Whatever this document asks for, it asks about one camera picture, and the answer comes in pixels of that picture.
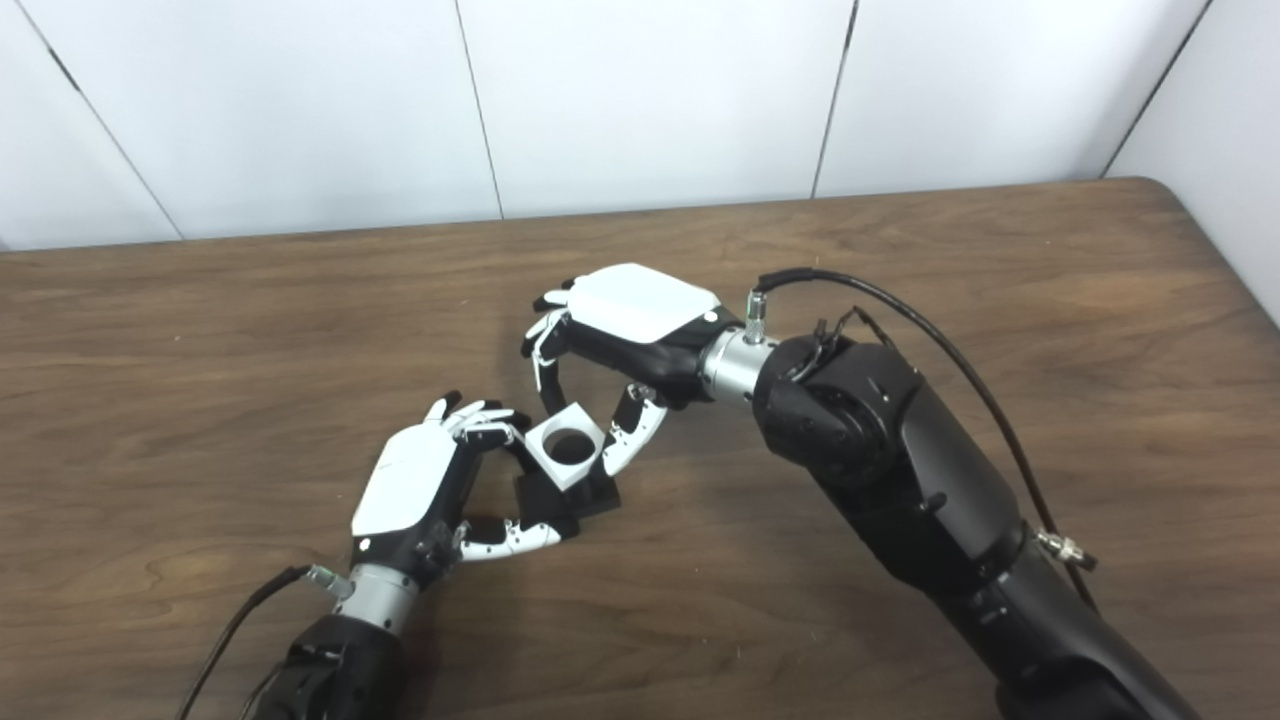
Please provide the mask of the white and black left hand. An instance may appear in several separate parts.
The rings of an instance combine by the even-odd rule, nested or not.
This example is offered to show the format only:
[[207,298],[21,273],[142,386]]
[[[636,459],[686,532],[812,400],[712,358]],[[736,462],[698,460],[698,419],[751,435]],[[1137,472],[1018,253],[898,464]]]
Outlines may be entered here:
[[466,518],[485,456],[515,455],[526,477],[543,468],[525,442],[530,420],[493,400],[465,405],[452,391],[383,446],[352,516],[353,592],[388,584],[416,593],[462,562],[492,562],[575,538],[572,518]]

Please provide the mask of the white and black right hand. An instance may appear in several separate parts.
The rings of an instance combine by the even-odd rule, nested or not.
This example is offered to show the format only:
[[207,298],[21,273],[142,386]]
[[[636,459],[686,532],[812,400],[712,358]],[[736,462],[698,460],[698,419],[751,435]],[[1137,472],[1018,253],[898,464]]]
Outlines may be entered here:
[[566,281],[532,309],[539,318],[520,352],[532,364],[547,409],[563,404],[558,364],[566,354],[628,380],[588,473],[591,480],[614,479],[667,413],[712,402],[704,364],[717,341],[744,327],[709,290],[635,263]]

